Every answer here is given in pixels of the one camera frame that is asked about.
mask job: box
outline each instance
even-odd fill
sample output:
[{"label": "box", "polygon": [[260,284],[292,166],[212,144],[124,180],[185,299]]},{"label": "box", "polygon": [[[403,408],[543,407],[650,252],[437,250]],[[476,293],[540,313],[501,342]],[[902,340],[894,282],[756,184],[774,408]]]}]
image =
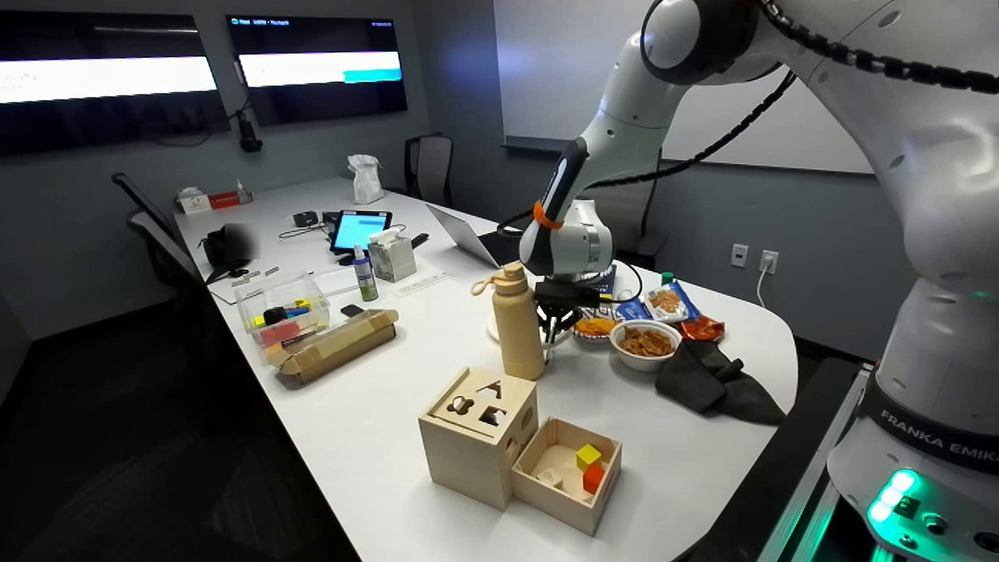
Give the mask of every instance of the box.
[{"label": "box", "polygon": [[[580,447],[599,450],[603,481],[596,492],[584,491],[584,472],[576,467]],[[520,501],[563,519],[565,525],[596,534],[599,516],[618,485],[620,475],[620,444],[567,423],[563,417],[543,422],[534,440],[523,447],[518,463],[513,465],[513,492]]]},{"label": "box", "polygon": [[[491,408],[506,408],[500,423],[480,422]],[[563,417],[537,431],[537,385],[509,375],[464,369],[418,426],[437,485],[496,509],[514,496],[584,534],[596,534],[620,475],[620,444]],[[584,491],[580,450],[599,454],[603,479],[593,492]]]},{"label": "box", "polygon": [[437,485],[506,509],[513,463],[537,431],[534,381],[464,369],[418,431]]},{"label": "box", "polygon": [[237,287],[239,314],[260,345],[278,345],[328,327],[328,302],[312,275],[260,278]]}]

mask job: wooden bottle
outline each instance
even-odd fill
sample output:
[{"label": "wooden bottle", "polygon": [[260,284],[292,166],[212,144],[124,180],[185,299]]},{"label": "wooden bottle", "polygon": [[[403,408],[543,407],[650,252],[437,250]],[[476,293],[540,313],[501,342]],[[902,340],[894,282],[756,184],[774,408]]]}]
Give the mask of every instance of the wooden bottle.
[{"label": "wooden bottle", "polygon": [[493,314],[500,332],[501,369],[514,378],[543,375],[540,327],[534,313],[534,290],[523,264],[509,262],[493,275]]}]

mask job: laptop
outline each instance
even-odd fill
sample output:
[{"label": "laptop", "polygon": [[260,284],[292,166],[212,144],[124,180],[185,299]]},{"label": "laptop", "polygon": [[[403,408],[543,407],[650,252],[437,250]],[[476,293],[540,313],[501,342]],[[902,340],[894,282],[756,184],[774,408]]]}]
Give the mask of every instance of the laptop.
[{"label": "laptop", "polygon": [[446,212],[439,206],[430,206],[434,219],[444,225],[444,232],[470,257],[483,258],[486,264],[501,264],[501,262],[514,262],[518,246],[520,246],[520,232],[486,232],[486,235],[473,235],[470,225],[455,214]]}]

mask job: bowl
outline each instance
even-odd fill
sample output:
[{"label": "bowl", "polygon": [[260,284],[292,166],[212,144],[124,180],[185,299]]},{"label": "bowl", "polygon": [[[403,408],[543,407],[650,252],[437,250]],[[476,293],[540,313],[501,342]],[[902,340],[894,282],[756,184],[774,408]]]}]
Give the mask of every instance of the bowl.
[{"label": "bowl", "polygon": [[[655,333],[663,333],[663,337],[667,340],[671,348],[663,352],[663,355],[629,352],[629,348],[620,345],[620,340],[625,340],[628,332],[655,332]],[[611,327],[610,340],[611,340],[611,345],[614,345],[614,355],[618,355],[628,369],[634,369],[634,370],[655,370],[655,369],[659,369],[663,361],[667,361],[667,358],[677,352],[677,345],[685,342],[679,332],[674,332],[671,326],[663,326],[663,320],[655,320],[655,317],[620,320],[620,326]]]},{"label": "bowl", "polygon": [[620,326],[620,314],[611,308],[584,308],[584,314],[567,327],[575,333],[575,340],[580,340],[580,342],[606,342],[610,340],[610,332],[606,333],[580,332],[576,326],[586,317],[610,317],[610,320]]}]

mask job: chair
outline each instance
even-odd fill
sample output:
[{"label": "chair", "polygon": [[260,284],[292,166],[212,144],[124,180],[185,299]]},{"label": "chair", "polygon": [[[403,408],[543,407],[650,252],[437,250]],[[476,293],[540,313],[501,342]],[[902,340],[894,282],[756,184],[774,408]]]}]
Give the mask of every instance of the chair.
[{"label": "chair", "polygon": [[650,241],[650,208],[655,184],[620,184],[610,189],[586,189],[596,200],[596,214],[614,235],[614,258],[634,264],[655,264],[655,241]]},{"label": "chair", "polygon": [[167,232],[165,219],[157,214],[153,204],[135,187],[135,180],[124,171],[114,171],[112,180],[138,206],[138,212],[127,214],[127,229],[147,241],[157,278],[182,293],[189,284],[200,284],[195,264],[185,252],[182,238]]},{"label": "chair", "polygon": [[454,141],[444,134],[422,134],[406,141],[406,189],[412,195],[449,206],[449,158]]}]

